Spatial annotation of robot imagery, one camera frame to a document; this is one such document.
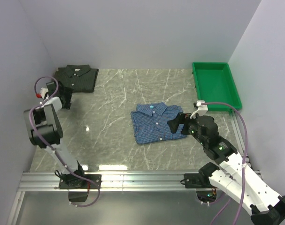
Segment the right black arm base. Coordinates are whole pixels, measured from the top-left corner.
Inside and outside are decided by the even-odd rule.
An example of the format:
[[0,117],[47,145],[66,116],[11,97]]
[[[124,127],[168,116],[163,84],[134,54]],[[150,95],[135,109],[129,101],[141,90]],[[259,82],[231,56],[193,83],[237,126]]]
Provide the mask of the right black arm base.
[[185,189],[196,189],[197,199],[201,204],[210,206],[218,203],[224,194],[218,196],[217,188],[209,181],[209,177],[217,170],[219,170],[218,166],[207,163],[198,170],[198,173],[185,173],[180,184],[184,185]]

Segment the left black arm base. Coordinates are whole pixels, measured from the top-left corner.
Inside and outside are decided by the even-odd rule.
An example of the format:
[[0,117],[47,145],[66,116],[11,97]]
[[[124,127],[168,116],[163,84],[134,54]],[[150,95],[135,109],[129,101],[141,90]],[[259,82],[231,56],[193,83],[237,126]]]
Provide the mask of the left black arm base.
[[101,186],[100,174],[85,174],[84,171],[75,171],[76,175],[83,176],[84,180],[72,174],[62,174],[55,170],[54,174],[60,179],[59,190],[68,190],[68,200],[71,203],[84,203],[90,190],[99,190]]

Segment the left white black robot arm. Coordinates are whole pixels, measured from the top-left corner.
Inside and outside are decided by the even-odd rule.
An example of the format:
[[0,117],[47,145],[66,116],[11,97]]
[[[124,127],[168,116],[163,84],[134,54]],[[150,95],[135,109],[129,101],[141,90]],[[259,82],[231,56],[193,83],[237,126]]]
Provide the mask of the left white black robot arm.
[[56,171],[55,175],[62,180],[70,180],[75,188],[84,187],[87,177],[63,143],[63,129],[57,116],[59,110],[70,109],[72,89],[54,79],[46,84],[46,91],[35,94],[42,101],[23,112],[30,142],[44,149],[57,162],[61,170]]

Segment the blue checked long sleeve shirt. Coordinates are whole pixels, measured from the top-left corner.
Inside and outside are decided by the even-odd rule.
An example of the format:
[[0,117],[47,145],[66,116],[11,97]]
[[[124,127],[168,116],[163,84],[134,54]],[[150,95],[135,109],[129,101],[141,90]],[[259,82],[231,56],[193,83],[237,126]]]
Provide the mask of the blue checked long sleeve shirt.
[[181,134],[183,125],[176,133],[171,133],[168,121],[176,118],[183,110],[178,105],[167,106],[165,103],[138,104],[136,110],[131,112],[133,133],[139,145],[160,141],[170,141],[185,138]]

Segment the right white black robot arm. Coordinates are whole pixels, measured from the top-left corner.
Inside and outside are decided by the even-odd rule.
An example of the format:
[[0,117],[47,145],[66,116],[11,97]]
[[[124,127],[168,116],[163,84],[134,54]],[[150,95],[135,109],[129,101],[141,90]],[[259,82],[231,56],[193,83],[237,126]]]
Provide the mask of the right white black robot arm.
[[220,189],[246,210],[255,225],[279,225],[285,220],[285,195],[270,188],[243,163],[236,148],[219,135],[214,118],[180,112],[167,124],[172,133],[183,125],[181,133],[191,135],[212,160],[200,168],[194,178],[184,175],[186,188]]

